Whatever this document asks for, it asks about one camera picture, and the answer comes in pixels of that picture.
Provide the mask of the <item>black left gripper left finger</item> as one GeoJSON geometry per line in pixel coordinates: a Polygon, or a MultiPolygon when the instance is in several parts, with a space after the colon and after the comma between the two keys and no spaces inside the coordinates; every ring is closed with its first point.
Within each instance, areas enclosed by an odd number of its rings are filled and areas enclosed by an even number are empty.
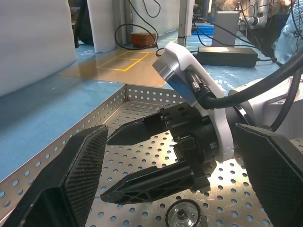
{"type": "Polygon", "coordinates": [[[72,136],[36,177],[2,227],[84,227],[99,184],[108,127],[72,136]]]}

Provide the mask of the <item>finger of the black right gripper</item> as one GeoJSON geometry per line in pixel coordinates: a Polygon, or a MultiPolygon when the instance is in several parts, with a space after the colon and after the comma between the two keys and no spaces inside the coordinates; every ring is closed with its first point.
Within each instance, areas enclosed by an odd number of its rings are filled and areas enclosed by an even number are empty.
{"type": "Polygon", "coordinates": [[[167,130],[164,117],[156,113],[121,125],[108,137],[107,145],[131,146],[167,130]]]}
{"type": "Polygon", "coordinates": [[[131,173],[101,194],[104,202],[137,204],[153,202],[191,188],[194,174],[186,161],[131,173]]]}

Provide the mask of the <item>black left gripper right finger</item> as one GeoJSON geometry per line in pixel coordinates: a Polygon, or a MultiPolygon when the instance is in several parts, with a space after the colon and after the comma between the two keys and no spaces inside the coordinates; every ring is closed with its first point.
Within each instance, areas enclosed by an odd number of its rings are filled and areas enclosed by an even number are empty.
{"type": "Polygon", "coordinates": [[[236,124],[234,138],[261,206],[274,227],[303,227],[303,153],[285,136],[236,124]]]}

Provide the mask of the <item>grey metal box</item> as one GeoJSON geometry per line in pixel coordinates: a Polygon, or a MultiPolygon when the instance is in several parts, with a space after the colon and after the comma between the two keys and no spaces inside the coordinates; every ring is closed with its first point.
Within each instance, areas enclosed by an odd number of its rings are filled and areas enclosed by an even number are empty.
{"type": "Polygon", "coordinates": [[[232,47],[235,45],[238,30],[240,12],[238,11],[218,11],[215,15],[215,24],[226,29],[223,30],[214,26],[212,46],[215,47],[232,47]]]}

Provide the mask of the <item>perforated metal tray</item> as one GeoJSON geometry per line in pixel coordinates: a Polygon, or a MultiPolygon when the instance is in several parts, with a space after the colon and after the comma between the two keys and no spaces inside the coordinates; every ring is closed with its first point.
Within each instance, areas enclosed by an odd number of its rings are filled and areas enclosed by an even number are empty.
{"type": "MultiPolygon", "coordinates": [[[[183,98],[171,89],[119,85],[72,92],[58,87],[22,90],[0,98],[0,227],[46,167],[76,133],[155,113],[183,98]]],[[[107,146],[97,192],[85,227],[165,227],[168,208],[180,199],[198,203],[209,227],[273,227],[241,159],[208,166],[209,192],[186,190],[151,203],[117,205],[101,194],[130,173],[176,163],[169,132],[134,146],[107,146]]]]}

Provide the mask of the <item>metal nut on tray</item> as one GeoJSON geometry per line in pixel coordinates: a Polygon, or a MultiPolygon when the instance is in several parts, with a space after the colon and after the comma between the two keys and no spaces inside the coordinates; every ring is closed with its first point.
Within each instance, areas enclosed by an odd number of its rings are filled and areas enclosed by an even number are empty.
{"type": "Polygon", "coordinates": [[[200,206],[190,199],[176,201],[167,210],[165,224],[166,227],[198,227],[201,224],[200,206]]]}

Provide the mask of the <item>brown mat with yellow tape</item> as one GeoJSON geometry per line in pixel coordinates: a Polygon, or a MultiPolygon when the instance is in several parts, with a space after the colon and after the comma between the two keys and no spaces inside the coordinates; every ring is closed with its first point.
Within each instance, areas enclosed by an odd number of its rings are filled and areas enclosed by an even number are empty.
{"type": "Polygon", "coordinates": [[[166,82],[153,68],[158,59],[153,50],[113,50],[76,63],[61,72],[61,76],[91,79],[149,87],[163,87],[166,82]]]}

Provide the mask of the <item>black power adapter brick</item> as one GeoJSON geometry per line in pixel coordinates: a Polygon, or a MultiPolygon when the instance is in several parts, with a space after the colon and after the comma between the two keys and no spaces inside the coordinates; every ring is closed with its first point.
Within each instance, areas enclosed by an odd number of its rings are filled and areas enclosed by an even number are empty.
{"type": "Polygon", "coordinates": [[[196,59],[201,65],[253,68],[258,54],[251,48],[200,46],[196,59]]]}

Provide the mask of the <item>small white foam panel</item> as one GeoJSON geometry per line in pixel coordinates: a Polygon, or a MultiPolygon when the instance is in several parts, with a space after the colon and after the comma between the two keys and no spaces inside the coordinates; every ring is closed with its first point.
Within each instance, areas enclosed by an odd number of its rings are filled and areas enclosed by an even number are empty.
{"type": "Polygon", "coordinates": [[[87,0],[95,53],[115,49],[111,0],[87,0]]]}

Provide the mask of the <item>grey metal stand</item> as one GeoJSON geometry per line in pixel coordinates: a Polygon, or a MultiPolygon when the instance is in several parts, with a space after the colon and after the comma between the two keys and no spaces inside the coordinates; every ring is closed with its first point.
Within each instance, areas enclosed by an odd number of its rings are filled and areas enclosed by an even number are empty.
{"type": "Polygon", "coordinates": [[[191,36],[195,0],[180,0],[178,38],[191,36]]]}

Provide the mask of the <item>light blue garment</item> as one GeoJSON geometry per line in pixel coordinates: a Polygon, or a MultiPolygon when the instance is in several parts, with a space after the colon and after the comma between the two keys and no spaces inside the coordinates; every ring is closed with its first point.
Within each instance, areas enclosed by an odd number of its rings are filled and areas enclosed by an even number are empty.
{"type": "Polygon", "coordinates": [[[303,39],[295,33],[296,29],[290,14],[280,36],[273,43],[274,56],[281,64],[285,64],[296,52],[303,50],[303,39]]]}

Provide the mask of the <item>large white foam board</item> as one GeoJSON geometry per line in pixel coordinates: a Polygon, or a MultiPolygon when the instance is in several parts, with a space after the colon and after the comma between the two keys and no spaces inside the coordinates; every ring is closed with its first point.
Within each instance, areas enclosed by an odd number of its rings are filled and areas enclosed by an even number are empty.
{"type": "Polygon", "coordinates": [[[75,61],[68,0],[0,0],[0,96],[75,61]]]}

